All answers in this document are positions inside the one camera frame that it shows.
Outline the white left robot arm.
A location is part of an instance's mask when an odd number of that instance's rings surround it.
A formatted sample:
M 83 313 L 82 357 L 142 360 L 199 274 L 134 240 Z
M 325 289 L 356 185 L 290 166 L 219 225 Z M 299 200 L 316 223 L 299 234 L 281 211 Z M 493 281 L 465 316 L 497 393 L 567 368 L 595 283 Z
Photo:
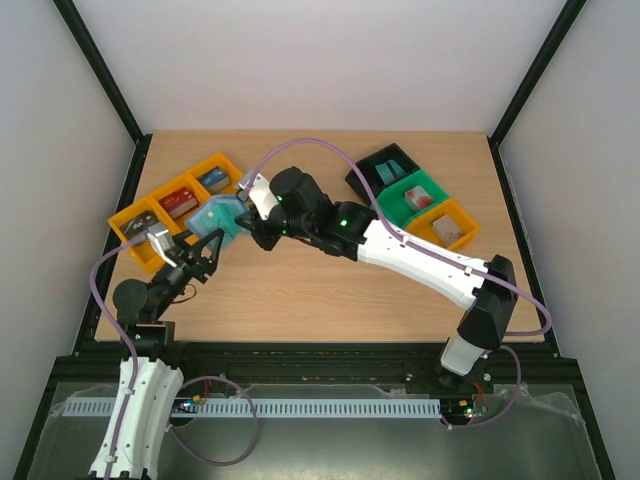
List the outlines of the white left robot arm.
M 171 235 L 162 224 L 103 254 L 90 271 L 91 294 L 124 346 L 118 390 L 102 446 L 92 462 L 91 479 L 155 479 L 164 432 L 184 380 L 166 359 L 174 343 L 174 324 L 161 316 L 188 284 L 202 284 L 216 272 L 224 231 L 216 229 L 191 245 L 183 234 Z M 152 279 L 128 279 L 113 292 L 114 311 L 98 291 L 100 267 L 122 250 L 148 240 L 164 265 Z

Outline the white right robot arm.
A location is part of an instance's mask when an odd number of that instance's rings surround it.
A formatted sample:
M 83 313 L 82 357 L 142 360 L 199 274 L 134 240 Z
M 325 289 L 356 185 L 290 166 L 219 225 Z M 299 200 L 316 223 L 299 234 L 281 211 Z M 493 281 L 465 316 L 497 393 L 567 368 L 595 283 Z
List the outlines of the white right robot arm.
M 249 173 L 238 190 L 253 204 L 242 224 L 262 249 L 270 251 L 289 237 L 330 256 L 399 273 L 462 308 L 462 320 L 436 367 L 443 389 L 460 390 L 478 359 L 501 345 L 518 299 L 509 288 L 515 282 L 509 259 L 466 257 L 392 226 L 363 205 L 332 202 L 311 175 L 296 167 L 273 180 Z

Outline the blue card holder wallet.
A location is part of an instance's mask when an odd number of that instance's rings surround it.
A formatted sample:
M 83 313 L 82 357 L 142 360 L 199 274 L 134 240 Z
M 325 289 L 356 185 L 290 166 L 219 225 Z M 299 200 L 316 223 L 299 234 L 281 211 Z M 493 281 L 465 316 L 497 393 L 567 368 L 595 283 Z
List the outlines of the blue card holder wallet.
M 187 218 L 185 224 L 199 240 L 217 229 L 222 229 L 222 239 L 212 239 L 207 248 L 211 252 L 218 246 L 224 250 L 239 235 L 249 234 L 246 228 L 236 223 L 236 218 L 248 211 L 247 205 L 235 195 L 213 195 Z

